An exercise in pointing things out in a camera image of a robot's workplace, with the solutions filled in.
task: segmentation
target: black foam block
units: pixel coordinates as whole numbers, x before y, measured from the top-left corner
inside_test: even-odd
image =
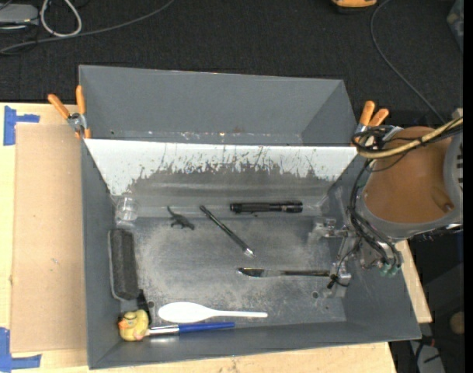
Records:
[[[112,295],[120,300],[134,300],[140,294],[137,284],[134,236],[118,228],[109,231],[110,284]]]

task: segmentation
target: white spoon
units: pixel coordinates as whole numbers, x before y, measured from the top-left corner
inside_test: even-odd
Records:
[[[267,312],[217,311],[194,302],[171,302],[158,309],[158,316],[174,323],[193,323],[215,316],[242,316],[246,318],[267,318]]]

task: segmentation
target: black carpet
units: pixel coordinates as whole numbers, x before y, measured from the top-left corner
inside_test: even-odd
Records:
[[[71,1],[81,6],[87,33],[145,16],[170,0]],[[43,0],[14,2],[40,7]],[[97,64],[340,78],[357,118],[371,99],[391,110],[387,124],[436,126],[463,106],[463,53],[447,24],[452,5],[379,0],[366,12],[346,15],[329,0],[175,0],[138,23],[67,40],[48,42],[50,34],[42,28],[0,31],[0,51],[29,42],[0,54],[0,101],[45,103],[55,93],[75,103],[78,66]],[[62,0],[47,10],[47,22],[61,33],[75,26]],[[461,262],[456,248],[445,249],[454,254],[435,259],[442,248],[413,248],[423,282],[437,276],[431,271],[434,260],[440,261],[438,274]]]

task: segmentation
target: gray metal bin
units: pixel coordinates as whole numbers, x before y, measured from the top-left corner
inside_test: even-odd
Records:
[[[259,282],[236,271],[243,265],[328,269],[338,253],[341,239],[321,237],[315,229],[323,218],[342,225],[343,206],[363,164],[350,147],[356,121],[343,81],[83,65],[79,82],[92,129],[92,139],[82,143],[90,368],[420,337],[402,275],[381,277],[352,260],[346,293],[331,297],[323,291],[327,277]],[[168,170],[174,156],[186,151],[203,161],[206,145],[222,169]],[[155,155],[159,148],[176,152]],[[259,151],[276,155],[265,161]],[[239,159],[245,153],[254,155],[247,166]],[[310,168],[301,175],[306,162]],[[123,341],[117,317],[130,305],[111,294],[107,233],[117,227],[116,203],[124,194],[140,206],[131,230],[155,324],[163,323],[158,307],[170,301],[266,309],[269,318],[238,318],[230,330]],[[304,201],[303,213],[236,215],[228,209],[231,200],[278,197]],[[255,259],[248,260],[200,213],[204,201],[249,239]],[[167,205],[196,229],[172,228]]]

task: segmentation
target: bin floor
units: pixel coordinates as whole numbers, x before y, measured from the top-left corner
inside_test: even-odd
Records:
[[[233,320],[238,327],[346,320],[341,298],[325,295],[328,277],[248,277],[239,267],[328,270],[339,239],[309,236],[310,218],[232,218],[224,223],[254,251],[247,257],[208,219],[195,229],[171,227],[164,218],[139,218],[135,252],[139,285],[154,325],[165,325],[158,309],[170,302],[196,302],[213,309],[264,311],[262,318]]]

